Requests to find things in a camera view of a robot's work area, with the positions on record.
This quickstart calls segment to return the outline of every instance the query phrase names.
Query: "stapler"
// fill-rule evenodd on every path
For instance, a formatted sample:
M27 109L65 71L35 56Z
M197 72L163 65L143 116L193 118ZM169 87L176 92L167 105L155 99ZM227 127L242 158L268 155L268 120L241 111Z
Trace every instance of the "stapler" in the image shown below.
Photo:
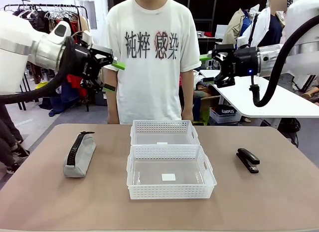
M256 174L259 172L256 166L260 164L260 161L253 153L244 148L240 148L238 149L238 153L236 153L236 155L250 173Z

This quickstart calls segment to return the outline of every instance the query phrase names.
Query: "white label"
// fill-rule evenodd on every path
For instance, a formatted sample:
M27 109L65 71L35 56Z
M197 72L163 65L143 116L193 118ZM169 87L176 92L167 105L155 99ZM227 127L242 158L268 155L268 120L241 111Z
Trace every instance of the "white label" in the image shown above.
M162 174L161 180L162 181L176 181L175 174Z

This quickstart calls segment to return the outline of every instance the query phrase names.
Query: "brown table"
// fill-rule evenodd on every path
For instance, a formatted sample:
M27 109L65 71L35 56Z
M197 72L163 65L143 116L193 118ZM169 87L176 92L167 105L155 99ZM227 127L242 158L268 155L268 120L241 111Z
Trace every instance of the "brown table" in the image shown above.
M273 128L197 127L217 186L208 200L131 201L126 186L130 126L55 127L0 191L0 228L30 231L319 228L319 171ZM67 179L62 163L77 134L95 131L87 177ZM236 157L261 160L250 174Z

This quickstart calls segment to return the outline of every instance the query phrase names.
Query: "beige jacket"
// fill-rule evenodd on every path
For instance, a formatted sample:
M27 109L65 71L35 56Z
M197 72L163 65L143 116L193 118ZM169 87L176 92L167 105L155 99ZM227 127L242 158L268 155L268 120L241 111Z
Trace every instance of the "beige jacket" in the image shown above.
M241 28L243 27L244 18L245 18L245 14L242 9L239 9L237 12L235 12L232 19L229 22L222 44L237 43L236 40L240 35Z

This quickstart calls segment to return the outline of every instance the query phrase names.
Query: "gray pencil case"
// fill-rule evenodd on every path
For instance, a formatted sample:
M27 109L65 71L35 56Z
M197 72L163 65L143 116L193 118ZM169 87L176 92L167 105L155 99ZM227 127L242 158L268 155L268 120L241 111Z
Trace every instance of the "gray pencil case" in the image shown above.
M63 173L66 177L85 177L89 168L96 144L91 134L81 132L75 140L69 154L64 159Z

